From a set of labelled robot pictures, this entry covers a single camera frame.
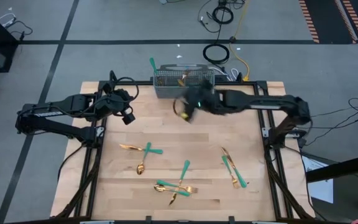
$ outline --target gray floor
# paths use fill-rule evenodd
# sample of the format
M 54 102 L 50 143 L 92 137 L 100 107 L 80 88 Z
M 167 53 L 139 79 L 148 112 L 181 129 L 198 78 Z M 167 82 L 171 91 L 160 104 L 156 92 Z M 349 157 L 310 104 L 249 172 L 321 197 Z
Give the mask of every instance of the gray floor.
M 68 40 L 215 39 L 196 20 L 206 1 L 160 5 L 157 0 L 80 0 Z M 60 39 L 73 0 L 0 0 L 0 16 L 10 12 L 34 29 L 26 40 Z M 211 11 L 215 3 L 206 9 Z M 223 26 L 221 38 L 236 31 L 241 11 L 232 24 Z M 311 40 L 297 0 L 253 0 L 238 39 Z M 205 45 L 65 45 L 47 101 L 78 93 L 81 82 L 119 76 L 148 80 L 149 57 L 165 63 L 206 63 Z M 16 111 L 36 103 L 57 45 L 19 46 L 9 73 L 0 74 L 0 206 L 25 137 L 16 134 Z M 358 45 L 235 45 L 250 65 L 251 80 L 285 82 L 287 93 L 310 104 L 312 114 L 347 108 L 358 97 Z M 212 58 L 221 57 L 211 49 Z M 225 65 L 245 72 L 234 57 Z M 352 111 L 314 119 L 315 126 L 333 126 Z M 60 121 L 71 122 L 69 118 Z M 322 131 L 312 130 L 308 139 Z M 36 136 L 7 213 L 6 222 L 48 218 L 57 185 L 57 170 L 67 139 L 53 134 Z M 335 161 L 358 156 L 358 123 L 318 139 L 305 151 Z M 358 217 L 358 178 L 335 180 L 335 204 L 314 201 L 316 209 L 332 218 Z

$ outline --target green handle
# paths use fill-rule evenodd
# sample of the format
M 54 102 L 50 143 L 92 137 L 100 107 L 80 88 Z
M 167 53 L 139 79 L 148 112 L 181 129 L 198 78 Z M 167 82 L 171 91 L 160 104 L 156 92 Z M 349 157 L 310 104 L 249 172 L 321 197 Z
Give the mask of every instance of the green handle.
M 234 172 L 236 172 L 237 177 L 239 178 L 240 184 L 242 188 L 246 188 L 247 187 L 247 183 L 245 182 L 245 180 L 241 177 L 239 171 L 237 169 L 234 169 Z
M 150 64 L 152 64 L 154 73 L 157 73 L 157 67 L 155 66 L 154 58 L 152 57 L 150 58 Z
M 185 174 L 186 174 L 186 171 L 187 171 L 187 168 L 189 168 L 189 165 L 190 165 L 190 161 L 186 160 L 185 161 L 185 166 L 181 172 L 181 176 L 180 176 L 180 179 L 183 180 L 183 178 L 185 177 Z
M 226 165 L 227 169 L 229 170 L 229 173 L 231 174 L 229 163 L 227 162 L 227 156 L 222 156 L 222 160 L 223 160 L 224 164 Z
M 151 142 L 148 142 L 148 143 L 146 144 L 146 148 L 144 149 L 143 160 L 146 158 L 147 153 L 149 153 L 151 146 L 152 146 L 152 143 L 151 143 Z
M 162 149 L 149 149 L 149 152 L 154 152 L 154 153 L 157 153 L 157 154 L 162 154 Z
M 178 193 L 178 194 L 181 194 L 181 195 L 184 195 L 186 197 L 189 197 L 190 196 L 190 193 L 189 192 L 183 192 L 183 191 L 177 191 L 177 190 L 169 190 L 171 192 L 175 192 L 175 193 Z
M 171 183 L 165 182 L 163 180 L 157 180 L 157 184 L 162 184 L 162 185 L 166 185 L 166 186 L 170 186 L 170 187 L 178 187 L 178 185 L 171 184 Z

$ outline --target gold spoon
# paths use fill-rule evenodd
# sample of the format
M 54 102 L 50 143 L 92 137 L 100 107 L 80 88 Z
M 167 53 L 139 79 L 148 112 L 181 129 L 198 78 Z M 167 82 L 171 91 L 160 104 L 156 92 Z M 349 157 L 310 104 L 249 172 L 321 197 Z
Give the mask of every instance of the gold spoon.
M 154 185 L 154 189 L 158 192 L 163 192 L 163 191 L 171 191 L 171 192 L 175 192 L 175 193 L 178 193 L 178 194 L 181 194 L 181 195 L 184 195 L 184 196 L 187 196 L 189 197 L 190 196 L 190 193 L 189 192 L 184 192 L 184 191 L 176 191 L 176 190 L 173 190 L 173 189 L 168 189 L 166 187 L 164 187 L 164 185 L 162 184 L 156 184 Z
M 163 192 L 166 188 L 162 184 L 156 184 L 154 185 L 154 189 L 158 192 Z
M 144 162 L 144 159 L 146 159 L 146 155 L 147 155 L 147 153 L 149 152 L 149 149 L 150 149 L 150 147 L 151 147 L 151 142 L 148 142 L 147 143 L 147 145 L 146 145 L 146 148 L 145 148 L 145 151 L 144 151 L 144 156 L 143 156 L 143 160 L 142 160 L 142 162 L 137 166 L 137 168 L 136 168 L 136 172 L 137 172 L 137 174 L 138 175 L 141 175 L 141 174 L 143 174 L 143 171 L 144 171 L 144 165 L 143 165 L 143 162 Z

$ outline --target white cable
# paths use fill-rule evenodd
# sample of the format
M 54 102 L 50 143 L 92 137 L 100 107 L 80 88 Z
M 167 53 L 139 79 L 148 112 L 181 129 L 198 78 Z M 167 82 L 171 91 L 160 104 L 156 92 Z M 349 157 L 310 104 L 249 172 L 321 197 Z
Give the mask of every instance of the white cable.
M 220 69 L 218 69 L 218 68 L 214 68 L 214 67 L 208 67 L 209 69 L 213 69 L 213 70 L 216 70 L 216 71 L 218 71 L 220 74 L 222 74 L 222 75 L 225 75 L 226 77 L 227 77 L 227 80 L 229 80 L 229 81 L 234 81 L 234 80 L 236 80 L 237 79 L 237 76 L 239 75 L 239 71 L 237 70 L 237 69 L 235 69 L 235 68 L 232 68 L 231 69 L 231 76 L 229 75 L 229 74 L 226 74 L 226 73 L 224 73 L 224 72 L 222 72 Z
M 235 69 L 235 68 L 232 68 L 230 70 L 230 72 L 231 72 L 231 75 L 233 76 L 233 79 L 236 80 L 237 76 L 239 76 L 239 71 L 237 69 Z
M 16 15 L 13 14 L 13 13 L 7 13 L 7 14 L 1 16 L 0 19 L 2 19 L 2 18 L 5 17 L 5 16 L 9 16 L 9 15 L 12 15 L 13 18 L 12 18 L 11 20 L 7 21 L 6 23 L 4 23 L 4 24 L 2 25 L 3 27 L 6 27 L 6 26 L 8 26 L 8 25 L 11 25 L 11 24 L 16 20 Z
M 225 76 L 227 77 L 227 80 L 232 81 L 232 80 L 231 80 L 231 77 L 230 77 L 228 74 L 226 74 L 226 73 L 220 71 L 220 69 L 217 69 L 217 68 L 214 68 L 214 67 L 208 67 L 208 68 L 218 71 L 220 74 L 225 75 Z

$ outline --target gold fork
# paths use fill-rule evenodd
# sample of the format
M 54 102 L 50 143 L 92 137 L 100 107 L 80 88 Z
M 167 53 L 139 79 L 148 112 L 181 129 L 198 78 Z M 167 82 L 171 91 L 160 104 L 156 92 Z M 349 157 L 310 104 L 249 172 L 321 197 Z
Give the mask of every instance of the gold fork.
M 198 188 L 196 187 L 187 186 L 187 187 L 179 187 L 179 188 L 186 190 L 189 193 L 198 193 Z
M 179 185 L 176 185 L 176 184 L 168 183 L 168 182 L 163 181 L 163 180 L 157 180 L 157 184 L 162 184 L 162 185 L 166 185 L 166 186 L 170 186 L 170 187 L 178 187 L 180 189 L 186 190 L 189 193 L 198 193 L 198 188 L 196 188 L 196 187 L 190 187 L 190 186 L 182 187 L 182 186 L 179 186 Z
M 229 167 L 229 163 L 227 162 L 227 156 L 222 156 L 223 162 L 226 165 L 227 169 L 229 170 L 230 176 L 231 176 L 231 182 L 233 183 L 233 187 L 235 189 L 238 189 L 240 187 L 239 185 L 239 181 L 234 178 L 233 174 L 231 173 L 230 167 Z

